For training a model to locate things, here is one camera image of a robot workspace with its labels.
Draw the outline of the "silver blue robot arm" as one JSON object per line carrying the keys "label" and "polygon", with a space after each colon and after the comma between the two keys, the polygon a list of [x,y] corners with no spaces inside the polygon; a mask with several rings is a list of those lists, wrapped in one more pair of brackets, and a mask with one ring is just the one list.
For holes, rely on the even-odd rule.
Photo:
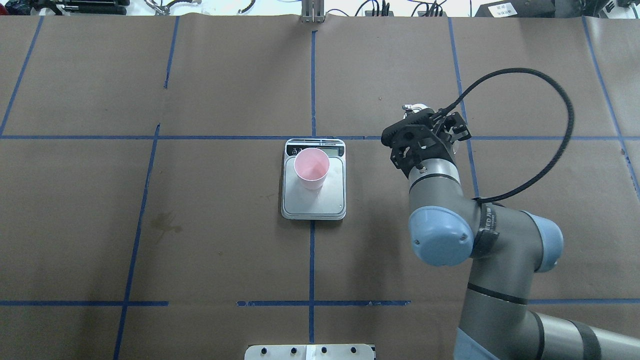
{"label": "silver blue robot arm", "polygon": [[407,174],[408,228],[426,264],[471,260],[455,360],[637,360],[639,339],[530,310],[535,274],[553,269],[563,234],[550,219],[466,198],[458,168],[432,158]]}

